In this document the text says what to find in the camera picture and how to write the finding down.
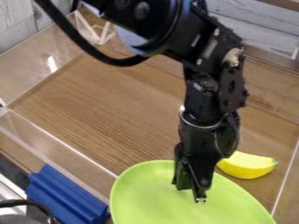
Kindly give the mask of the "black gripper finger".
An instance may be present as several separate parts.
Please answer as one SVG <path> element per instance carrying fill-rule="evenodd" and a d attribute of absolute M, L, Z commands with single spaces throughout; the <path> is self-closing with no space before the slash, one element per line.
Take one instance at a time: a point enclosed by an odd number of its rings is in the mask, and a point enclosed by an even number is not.
<path fill-rule="evenodd" d="M 193 189 L 193 178 L 187 162 L 183 154 L 183 145 L 178 143 L 174 148 L 174 177 L 173 184 L 179 191 Z"/>
<path fill-rule="evenodd" d="M 207 191 L 211 189 L 214 166 L 197 158 L 187 159 L 189 173 L 191 177 L 191 189 L 197 203 L 207 200 Z"/>

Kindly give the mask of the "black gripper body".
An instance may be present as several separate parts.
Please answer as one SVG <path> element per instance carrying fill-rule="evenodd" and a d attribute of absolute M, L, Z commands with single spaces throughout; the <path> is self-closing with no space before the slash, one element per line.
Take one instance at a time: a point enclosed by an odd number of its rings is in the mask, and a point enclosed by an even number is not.
<path fill-rule="evenodd" d="M 217 163 L 229 158 L 239 146 L 239 114 L 226 114 L 213 124 L 203 124 L 181 113 L 183 156 L 197 181 L 213 180 Z"/>

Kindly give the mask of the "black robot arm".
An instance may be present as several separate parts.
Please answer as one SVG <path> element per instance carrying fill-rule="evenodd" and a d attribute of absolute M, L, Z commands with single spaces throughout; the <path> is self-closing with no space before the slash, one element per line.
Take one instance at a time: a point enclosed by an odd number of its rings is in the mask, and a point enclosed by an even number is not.
<path fill-rule="evenodd" d="M 241 36 L 198 0 L 83 0 L 118 26 L 130 50 L 162 54 L 182 64 L 186 94 L 179 110 L 181 142 L 174 149 L 177 189 L 207 199 L 217 163 L 239 146 L 238 110 L 247 104 Z"/>

